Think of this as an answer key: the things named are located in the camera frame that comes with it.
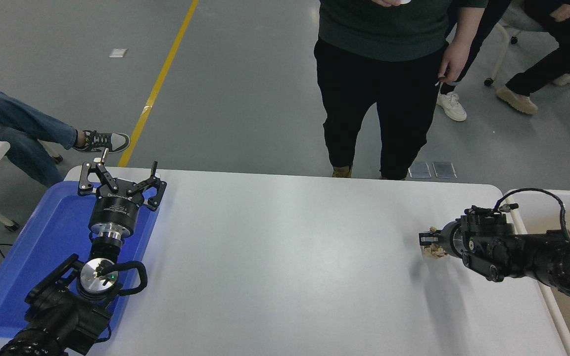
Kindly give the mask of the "standing person's left hand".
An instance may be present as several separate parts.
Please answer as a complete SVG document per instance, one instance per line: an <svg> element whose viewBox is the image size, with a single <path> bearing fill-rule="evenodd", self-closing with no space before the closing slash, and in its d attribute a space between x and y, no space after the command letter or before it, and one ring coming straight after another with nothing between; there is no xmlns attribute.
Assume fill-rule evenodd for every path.
<svg viewBox="0 0 570 356"><path fill-rule="evenodd" d="M454 40L446 48L437 74L441 83L454 83L461 75L468 60L471 44Z"/></svg>

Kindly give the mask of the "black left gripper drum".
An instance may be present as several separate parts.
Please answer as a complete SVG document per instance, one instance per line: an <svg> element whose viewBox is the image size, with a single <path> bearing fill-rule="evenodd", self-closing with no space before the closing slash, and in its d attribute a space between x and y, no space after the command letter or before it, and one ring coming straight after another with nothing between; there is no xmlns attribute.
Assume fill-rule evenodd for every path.
<svg viewBox="0 0 570 356"><path fill-rule="evenodd" d="M113 230L122 236L134 233L144 195L139 192L134 196L118 195L107 192L102 195L95 192L96 201L89 219L89 230L101 234L102 230Z"/></svg>

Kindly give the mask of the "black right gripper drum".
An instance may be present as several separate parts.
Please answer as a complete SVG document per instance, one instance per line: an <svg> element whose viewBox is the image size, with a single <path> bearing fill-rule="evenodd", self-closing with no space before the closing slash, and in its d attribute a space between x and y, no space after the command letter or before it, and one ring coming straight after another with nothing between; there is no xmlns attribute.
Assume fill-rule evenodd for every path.
<svg viewBox="0 0 570 356"><path fill-rule="evenodd" d="M442 230L439 232L439 237L437 239L437 243L439 246L441 246L441 248L443 248L445 253L453 257L459 257L459 252L457 251L457 248L455 248L453 241L453 236L455 236L458 228L459 223L457 222L450 222L446 224L444 228L442 228Z"/></svg>

